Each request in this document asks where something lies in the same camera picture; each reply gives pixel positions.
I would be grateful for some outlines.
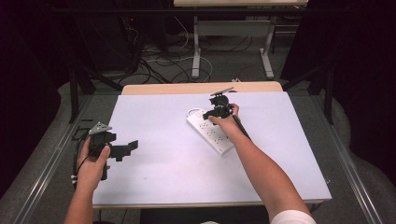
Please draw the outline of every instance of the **hand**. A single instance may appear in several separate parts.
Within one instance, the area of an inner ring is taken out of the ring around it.
[[[233,113],[238,117],[239,106],[236,104],[230,105],[233,107]],[[225,119],[209,116],[208,119],[213,123],[218,124],[227,136],[230,136],[231,133],[241,132],[235,120],[233,119],[233,116],[228,116]]]
[[[88,138],[82,147],[81,154],[78,158],[78,189],[84,189],[93,193],[97,188],[99,181],[102,177],[103,168],[106,160],[110,155],[110,147],[105,146],[97,160],[93,157],[87,158],[89,154],[90,138]]]

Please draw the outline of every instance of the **white power strip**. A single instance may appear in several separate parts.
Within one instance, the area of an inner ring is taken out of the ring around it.
[[[206,113],[205,110],[199,109],[187,116],[187,121],[222,156],[233,148],[233,143],[230,142],[219,125],[214,125],[210,120],[203,119],[202,115],[204,113]]]

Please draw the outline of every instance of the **person's right hand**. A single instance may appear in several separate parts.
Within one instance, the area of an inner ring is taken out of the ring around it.
[[[236,104],[230,104],[230,105],[233,107],[233,113],[238,117],[239,106]],[[233,116],[231,115],[225,119],[214,116],[209,116],[208,119],[213,123],[218,124],[227,136],[229,136],[232,133],[241,132],[235,120],[233,119]]]

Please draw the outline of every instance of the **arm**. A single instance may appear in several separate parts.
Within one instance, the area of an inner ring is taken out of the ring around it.
[[[110,155],[110,147],[104,147],[99,158],[93,162],[83,161],[88,156],[90,139],[85,141],[78,158],[81,165],[78,171],[78,183],[72,202],[69,205],[64,223],[89,223],[92,224],[92,196],[102,177],[103,168]]]
[[[238,105],[233,105],[236,116],[238,110]],[[285,210],[299,210],[311,215],[286,173],[241,132],[232,116],[226,119],[210,116],[209,120],[218,124],[234,144],[250,182],[268,211],[270,221]]]

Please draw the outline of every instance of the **white desk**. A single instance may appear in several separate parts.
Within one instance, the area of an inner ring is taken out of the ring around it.
[[[240,118],[251,139],[285,170],[305,202],[330,200],[287,93],[271,91],[280,88],[275,82],[251,83],[257,92],[241,92],[248,91],[248,85],[219,83],[217,89],[216,83],[169,84],[163,86],[166,93],[161,92],[162,85],[125,88],[123,94],[134,95],[119,96],[109,122],[117,134],[113,145],[137,139],[139,147],[122,162],[107,161],[111,168],[94,193],[94,208],[262,204],[235,149],[220,157],[186,121],[192,108],[213,109],[209,93],[224,86],[235,86],[238,92],[226,95],[241,106]],[[259,91],[266,85],[269,91]],[[210,92],[196,93],[205,90]]]
[[[176,7],[280,7],[304,6],[308,0],[175,0]],[[273,79],[274,73],[268,59],[268,50],[276,26],[276,17],[270,21],[198,21],[194,17],[194,59],[192,63],[193,78],[199,77],[201,49],[200,35],[254,35],[266,36],[264,49],[260,49],[262,64],[267,78]]]

